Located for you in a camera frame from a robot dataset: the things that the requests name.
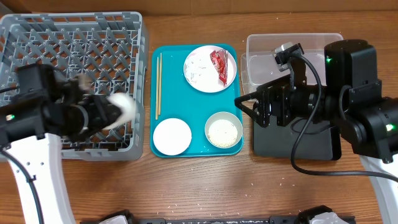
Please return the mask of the white napkin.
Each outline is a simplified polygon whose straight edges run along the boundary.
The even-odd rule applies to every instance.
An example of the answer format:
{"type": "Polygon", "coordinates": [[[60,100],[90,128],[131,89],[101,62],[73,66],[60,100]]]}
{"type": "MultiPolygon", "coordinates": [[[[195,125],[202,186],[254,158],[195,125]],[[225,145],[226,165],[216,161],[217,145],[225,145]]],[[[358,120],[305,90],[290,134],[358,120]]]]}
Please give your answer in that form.
{"type": "Polygon", "coordinates": [[[187,57],[185,62],[185,74],[190,83],[197,83],[205,70],[206,63],[201,55],[187,57]]]}

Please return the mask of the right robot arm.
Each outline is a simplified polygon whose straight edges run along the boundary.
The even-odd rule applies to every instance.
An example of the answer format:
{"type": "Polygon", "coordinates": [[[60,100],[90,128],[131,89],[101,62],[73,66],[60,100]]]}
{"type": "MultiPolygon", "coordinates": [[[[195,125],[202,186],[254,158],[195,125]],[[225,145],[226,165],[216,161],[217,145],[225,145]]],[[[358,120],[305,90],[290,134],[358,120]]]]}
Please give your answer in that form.
{"type": "Polygon", "coordinates": [[[384,223],[397,222],[397,100],[382,95],[375,48],[365,40],[348,39],[325,46],[326,84],[308,85],[314,66],[300,44],[274,50],[280,71],[289,74],[265,83],[234,104],[259,126],[275,116],[279,126],[295,118],[330,121],[348,141],[363,165],[348,176],[367,176],[376,193],[384,223]]]}

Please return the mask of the pile of rice grains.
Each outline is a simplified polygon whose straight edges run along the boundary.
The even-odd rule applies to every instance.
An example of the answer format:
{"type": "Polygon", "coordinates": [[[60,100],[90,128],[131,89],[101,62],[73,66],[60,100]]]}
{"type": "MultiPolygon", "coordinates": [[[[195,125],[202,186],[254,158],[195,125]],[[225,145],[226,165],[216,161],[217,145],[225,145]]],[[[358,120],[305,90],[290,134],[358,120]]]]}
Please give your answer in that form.
{"type": "Polygon", "coordinates": [[[208,130],[208,139],[216,147],[231,147],[238,137],[236,126],[225,119],[216,120],[208,130]]]}

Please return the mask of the grey bowl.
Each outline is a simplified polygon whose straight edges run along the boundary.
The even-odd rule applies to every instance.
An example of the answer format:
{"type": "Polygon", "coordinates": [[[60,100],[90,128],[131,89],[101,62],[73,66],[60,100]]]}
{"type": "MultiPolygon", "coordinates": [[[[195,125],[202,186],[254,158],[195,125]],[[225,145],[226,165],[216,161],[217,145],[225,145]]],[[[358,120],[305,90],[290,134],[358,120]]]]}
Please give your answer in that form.
{"type": "Polygon", "coordinates": [[[228,149],[242,139],[243,126],[234,114],[226,111],[217,112],[207,119],[205,136],[213,146],[228,149]]]}

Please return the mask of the red snack wrapper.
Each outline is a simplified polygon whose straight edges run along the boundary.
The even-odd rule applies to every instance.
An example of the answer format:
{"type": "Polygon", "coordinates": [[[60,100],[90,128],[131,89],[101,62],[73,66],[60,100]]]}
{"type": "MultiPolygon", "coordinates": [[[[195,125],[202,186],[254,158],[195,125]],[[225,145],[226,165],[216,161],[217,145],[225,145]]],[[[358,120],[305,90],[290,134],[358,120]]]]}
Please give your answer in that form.
{"type": "Polygon", "coordinates": [[[218,78],[225,86],[228,79],[228,51],[225,49],[214,50],[210,54],[210,60],[218,72],[218,78]]]}

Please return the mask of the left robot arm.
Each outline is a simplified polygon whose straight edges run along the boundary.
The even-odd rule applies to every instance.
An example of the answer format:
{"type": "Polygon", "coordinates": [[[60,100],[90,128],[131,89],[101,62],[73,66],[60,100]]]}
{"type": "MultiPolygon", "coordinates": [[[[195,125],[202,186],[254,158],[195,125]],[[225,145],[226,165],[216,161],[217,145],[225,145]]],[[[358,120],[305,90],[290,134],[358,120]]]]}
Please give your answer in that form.
{"type": "Polygon", "coordinates": [[[62,171],[62,138],[84,141],[121,124],[110,97],[85,96],[77,79],[31,64],[16,71],[19,94],[1,107],[1,154],[14,174],[26,223],[74,223],[62,171]]]}

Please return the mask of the white cup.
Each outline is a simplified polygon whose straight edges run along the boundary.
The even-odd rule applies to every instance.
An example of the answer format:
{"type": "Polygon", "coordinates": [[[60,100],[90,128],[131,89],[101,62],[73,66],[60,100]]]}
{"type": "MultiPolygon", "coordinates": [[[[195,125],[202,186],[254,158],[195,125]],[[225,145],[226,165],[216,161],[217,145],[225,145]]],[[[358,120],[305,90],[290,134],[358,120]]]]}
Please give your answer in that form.
{"type": "Polygon", "coordinates": [[[136,102],[127,93],[115,93],[106,98],[112,105],[121,110],[121,115],[117,117],[109,126],[104,129],[114,129],[125,124],[128,121],[135,119],[136,102]]]}

